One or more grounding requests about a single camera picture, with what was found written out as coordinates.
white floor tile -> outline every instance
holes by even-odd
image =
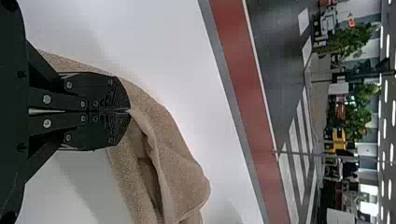
[[[296,131],[296,124],[294,119],[291,121],[291,125],[289,128],[289,136],[291,142],[291,151],[299,152],[298,146],[298,139],[297,139],[297,131]],[[294,160],[294,168],[297,176],[297,187],[300,193],[300,203],[303,203],[305,187],[304,187],[304,175],[303,175],[303,168],[301,165],[301,156],[300,155],[293,155]]]
[[[308,28],[309,26],[309,15],[307,7],[298,15],[298,25],[300,27],[300,35],[302,35],[306,28]]]
[[[311,196],[309,197],[308,214],[306,217],[306,224],[311,224],[312,209],[314,206],[315,191],[317,186],[317,170],[314,170],[314,177],[312,178]]]
[[[298,127],[299,127],[299,132],[301,136],[301,146],[303,153],[308,153],[308,147],[306,143],[306,131],[305,131],[305,125],[304,125],[304,119],[303,119],[303,110],[301,108],[301,101],[297,105],[297,119],[298,119]],[[304,156],[304,166],[305,166],[305,177],[308,177],[308,171],[309,171],[309,158],[308,156]]]
[[[286,151],[286,145],[283,145],[282,151]],[[295,200],[293,183],[291,181],[290,165],[287,154],[283,154],[283,153],[280,154],[279,168],[282,177],[283,188],[285,190],[286,202],[288,204],[291,224],[298,224],[299,215],[298,215],[297,203]]]
[[[313,142],[312,142],[311,119],[309,117],[309,107],[308,107],[308,100],[307,100],[307,97],[306,97],[306,89],[305,89],[305,87],[304,87],[304,90],[303,90],[303,103],[304,103],[306,130],[307,130],[307,133],[308,133],[309,152],[312,152],[312,149],[314,148],[314,145],[313,145]]]
[[[311,36],[309,36],[303,47],[304,66],[306,66],[306,64],[308,63],[311,52],[312,52],[312,43],[311,43]]]

metal bolt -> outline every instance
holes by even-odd
[[[66,135],[66,142],[70,142],[72,140],[72,135],[70,133],[68,133]]]
[[[27,146],[24,143],[20,143],[19,145],[17,145],[17,151],[23,153],[26,152],[27,150]]]
[[[71,83],[71,82],[66,82],[66,88],[67,89],[72,89],[73,88],[73,83]]]
[[[43,97],[44,104],[49,105],[50,101],[51,101],[50,96],[49,95],[44,95],[44,97]]]
[[[44,123],[43,123],[44,128],[49,128],[50,125],[51,125],[50,119],[45,119],[45,120],[44,120]]]

white surface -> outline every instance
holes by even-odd
[[[391,161],[390,166],[393,165],[393,153],[394,153],[394,145],[393,143],[390,144],[390,155],[389,155],[389,160]]]
[[[360,184],[360,190],[362,193],[368,193],[373,196],[378,195],[378,186]]]
[[[387,119],[384,119],[384,130],[382,131],[384,139],[387,139]]]
[[[131,223],[106,153],[57,152],[27,183],[19,224]]]
[[[381,26],[381,31],[379,34],[379,48],[382,49],[384,47],[384,26]]]
[[[300,131],[300,136],[303,141],[301,141],[301,146],[303,153],[308,153],[308,147],[306,145],[306,135],[305,135],[305,125],[303,119],[303,110],[301,108],[301,101],[298,102],[297,105],[297,119],[298,119],[298,127]],[[309,158],[304,156],[304,167],[305,167],[305,177],[308,177],[308,170],[309,170]]]
[[[384,195],[385,195],[385,183],[382,180],[382,182],[381,182],[381,196],[384,197]]]
[[[301,103],[302,100],[300,100],[299,104],[297,104],[296,108],[296,116],[297,116],[297,122],[299,128],[296,129],[296,124],[295,124],[295,119],[291,121],[290,128],[289,128],[289,137],[290,137],[290,147],[292,152],[300,152],[299,149],[299,144],[302,146],[302,152],[307,153],[307,140],[306,137],[308,136],[309,139],[309,146],[310,146],[310,152],[312,152],[312,135],[311,135],[311,124],[310,124],[310,118],[309,118],[309,107],[307,104],[307,99],[306,99],[306,90],[303,90],[302,94],[302,100],[303,104]],[[304,114],[305,114],[305,123],[306,126],[304,125],[304,116],[303,116],[303,106],[304,106]],[[282,151],[290,151],[287,149],[286,143],[284,143],[282,147]],[[289,164],[289,159],[288,156],[291,156],[293,158],[293,163],[294,167],[293,169],[290,169],[290,164]],[[305,167],[305,176],[303,174],[303,167],[301,164],[301,158],[304,160],[304,167]],[[299,214],[298,214],[298,209],[297,209],[297,204],[296,204],[296,195],[294,192],[294,187],[297,187],[297,190],[299,191],[299,196],[300,196],[300,203],[303,204],[304,197],[305,195],[305,186],[310,186],[311,185],[311,191],[309,191],[310,197],[308,198],[309,200],[309,205],[308,209],[306,211],[306,223],[310,223],[311,215],[312,215],[312,209],[313,209],[313,200],[314,200],[314,195],[315,195],[315,188],[317,185],[317,172],[314,169],[314,176],[312,179],[308,179],[308,171],[309,171],[309,159],[307,156],[302,156],[302,155],[288,155],[288,154],[281,154],[279,156],[279,169],[280,169],[280,174],[282,177],[282,183],[283,183],[283,188],[286,193],[286,200],[288,204],[288,209],[289,209],[289,215],[290,215],[290,220],[292,223],[298,223],[299,222]],[[297,183],[293,183],[291,179],[291,175],[296,175],[297,178]]]
[[[378,129],[378,137],[377,137],[378,146],[381,147],[381,131]]]
[[[377,203],[367,203],[361,202],[361,212],[371,215],[373,217],[378,216],[378,204]]]
[[[341,212],[334,209],[327,209],[327,223],[328,224],[354,224],[355,216],[350,213]]]
[[[309,15],[307,7],[298,15],[298,25],[300,28],[300,35],[302,35],[306,28],[308,28],[309,26]]]
[[[389,49],[390,49],[390,36],[387,35],[387,58],[389,57]]]
[[[382,170],[385,171],[385,160],[387,159],[387,156],[385,154],[385,151],[382,152]],[[384,185],[382,185],[382,194],[384,194]]]
[[[385,104],[388,102],[388,81],[385,80],[385,96],[384,96]]]
[[[286,144],[283,145],[282,151],[286,151]],[[287,154],[280,154],[279,156],[279,169],[283,182],[283,189],[286,194],[286,202],[288,204],[289,216],[291,224],[299,223],[299,215],[297,210],[297,202],[295,199],[293,183],[291,182],[290,165]]]
[[[360,156],[377,157],[378,155],[376,143],[357,143],[356,146]]]
[[[304,60],[304,67],[306,66],[306,64],[308,63],[309,60],[309,56],[311,56],[311,52],[312,52],[312,43],[311,43],[311,36],[308,37],[308,39],[306,40],[303,49],[303,60]]]
[[[197,1],[20,0],[20,3],[27,37],[37,48],[126,77],[170,110],[211,181],[212,194],[203,208],[206,223],[229,220],[230,213],[240,217],[233,223],[262,223]],[[45,192],[39,191],[39,187],[51,181],[86,175],[84,169],[80,174],[60,169],[56,173],[46,166],[43,172],[52,174],[49,176],[53,179],[42,178],[32,184],[26,203],[33,203],[29,195],[43,195]],[[101,176],[96,178],[92,181],[102,183]],[[114,202],[106,198],[89,203],[85,192],[80,194],[75,187],[89,185],[90,181],[83,181],[79,178],[76,183],[64,185],[56,194],[47,195],[46,204],[26,207],[21,215],[30,223],[110,223],[100,220],[103,217],[95,204],[116,204],[120,195],[114,192]],[[108,188],[102,191],[113,191],[115,187],[110,185],[114,181],[106,181],[103,184]],[[55,206],[66,199],[79,202],[83,208],[72,216]],[[53,208],[57,222],[48,218],[45,207]],[[121,223],[122,217],[117,218],[120,211],[113,210],[116,209],[107,214]],[[82,222],[81,217],[86,217],[86,221]]]
[[[392,126],[395,126],[396,121],[396,101],[392,102]]]
[[[347,94],[349,93],[349,84],[347,82],[332,83],[328,90],[329,95]]]
[[[305,113],[305,121],[306,121],[306,130],[308,134],[308,143],[309,143],[309,152],[312,152],[314,149],[314,144],[312,142],[312,130],[311,130],[311,119],[309,116],[309,106],[308,99],[306,96],[306,89],[303,89],[303,103],[304,103],[304,113]]]
[[[388,182],[388,199],[392,199],[392,180],[389,180]]]
[[[312,185],[311,185],[311,195],[309,196],[308,215],[306,215],[305,224],[311,224],[316,186],[317,186],[317,169],[314,168],[314,176],[312,178]]]
[[[289,128],[289,136],[290,136],[290,143],[291,143],[291,151],[292,152],[300,152],[298,146],[298,139],[297,139],[297,131],[296,131],[296,124],[294,119],[291,121],[291,125]],[[304,194],[305,194],[305,187],[304,187],[304,175],[303,175],[303,168],[301,166],[300,155],[293,155],[294,160],[294,167],[296,171],[297,177],[297,187],[300,193],[300,203],[303,204]]]

floor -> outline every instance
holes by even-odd
[[[211,182],[205,223],[263,223],[197,1],[19,2],[27,37],[37,48],[127,78],[168,108]],[[43,167],[45,175],[28,183],[20,223],[127,223],[105,160],[100,151],[54,157]],[[54,182],[63,179],[70,184],[56,188]],[[53,193],[46,194],[45,186]],[[34,206],[35,195],[46,200]],[[78,209],[64,209],[66,200]]]
[[[179,0],[155,7],[127,0],[20,2],[35,46],[125,77],[171,111],[212,183],[203,208],[206,223],[311,223],[313,160],[287,154],[277,160],[273,148],[313,150],[304,67],[311,51],[307,19],[316,13],[316,1]],[[73,160],[61,157],[65,164]],[[57,218],[100,223],[101,212],[116,215],[97,206],[107,197],[83,197],[92,181],[111,188],[111,174],[90,180],[81,178],[89,174],[84,169],[77,174],[68,172],[70,165],[60,168],[62,178],[73,181],[46,201]],[[52,174],[51,163],[44,169]],[[48,183],[38,178],[26,197],[45,193],[40,186]],[[79,196],[83,214],[72,217],[54,206],[69,194]],[[21,215],[53,223],[38,207],[28,206]]]
[[[254,164],[254,186],[254,177],[259,179],[255,190],[263,200],[264,222],[311,223],[317,178],[313,159],[281,154],[273,166],[271,152],[273,148],[288,152],[314,149],[304,67],[312,51],[309,18],[317,13],[316,1],[246,1],[242,15],[238,1],[229,1],[227,7],[209,2],[217,30],[211,34],[210,20],[205,21],[206,29],[218,65],[228,65],[220,75],[230,77],[223,78],[223,85],[226,93],[228,89],[234,93],[228,93],[232,111],[235,105],[240,110],[233,113],[236,126],[245,126],[242,138],[246,137],[247,144],[243,148],[248,152],[247,164]],[[241,25],[244,22],[248,32]],[[286,219],[277,215],[282,216],[283,206],[289,213]]]
[[[312,52],[317,1],[247,1],[276,148],[311,153],[312,126],[304,68]],[[311,223],[317,184],[314,159],[280,154],[279,168],[292,224]]]

towel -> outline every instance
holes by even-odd
[[[108,72],[45,51],[57,72]],[[166,108],[120,78],[131,102],[131,123],[109,160],[134,224],[201,224],[210,184]]]

